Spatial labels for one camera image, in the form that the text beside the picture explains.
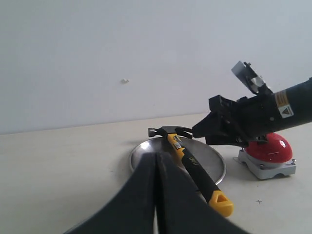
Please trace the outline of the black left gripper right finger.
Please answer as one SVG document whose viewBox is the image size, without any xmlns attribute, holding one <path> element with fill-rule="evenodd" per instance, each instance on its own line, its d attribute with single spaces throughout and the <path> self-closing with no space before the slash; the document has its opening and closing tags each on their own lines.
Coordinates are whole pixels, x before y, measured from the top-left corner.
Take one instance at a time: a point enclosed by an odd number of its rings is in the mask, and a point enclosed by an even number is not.
<svg viewBox="0 0 312 234">
<path fill-rule="evenodd" d="M 246 234 L 210 208 L 170 156 L 156 154 L 155 205 L 160 234 Z"/>
</svg>

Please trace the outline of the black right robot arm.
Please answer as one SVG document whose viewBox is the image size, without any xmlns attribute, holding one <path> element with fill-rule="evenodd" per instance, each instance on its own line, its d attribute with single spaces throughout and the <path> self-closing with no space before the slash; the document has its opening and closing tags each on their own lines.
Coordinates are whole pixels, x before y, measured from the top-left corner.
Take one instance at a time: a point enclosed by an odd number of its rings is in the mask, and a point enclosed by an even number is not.
<svg viewBox="0 0 312 234">
<path fill-rule="evenodd" d="M 233 203 L 180 138 L 204 137 L 208 145 L 238 146 L 238 159 L 257 178 L 270 179 L 293 175 L 296 170 L 290 144 L 278 132 L 312 120 L 310 80 L 276 93 L 266 84 L 249 89 L 252 98 L 210 98 L 210 113 L 193 128 L 163 126 L 148 130 L 150 137 L 162 136 L 171 145 L 209 206 L 224 217 L 233 213 Z"/>
</svg>

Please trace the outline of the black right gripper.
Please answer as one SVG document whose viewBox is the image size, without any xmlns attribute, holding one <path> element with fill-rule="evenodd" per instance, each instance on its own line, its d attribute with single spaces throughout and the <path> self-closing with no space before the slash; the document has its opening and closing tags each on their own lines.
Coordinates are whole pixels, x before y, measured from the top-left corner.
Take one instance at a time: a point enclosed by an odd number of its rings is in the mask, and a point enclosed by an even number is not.
<svg viewBox="0 0 312 234">
<path fill-rule="evenodd" d="M 193 137 L 205 137 L 207 145 L 246 148 L 251 142 L 266 144 L 267 134 L 277 131 L 274 93 L 267 88 L 237 101 L 217 95 L 209 99 L 209 107 L 211 112 L 192 127 Z"/>
</svg>

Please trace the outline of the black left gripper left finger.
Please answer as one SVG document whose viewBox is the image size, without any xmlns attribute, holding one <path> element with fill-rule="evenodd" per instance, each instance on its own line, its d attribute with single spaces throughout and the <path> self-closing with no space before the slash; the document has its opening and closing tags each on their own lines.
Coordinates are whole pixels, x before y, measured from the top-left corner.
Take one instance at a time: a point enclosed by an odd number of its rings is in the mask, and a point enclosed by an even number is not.
<svg viewBox="0 0 312 234">
<path fill-rule="evenodd" d="M 145 153 L 122 189 L 67 234 L 152 234 L 156 154 Z"/>
</svg>

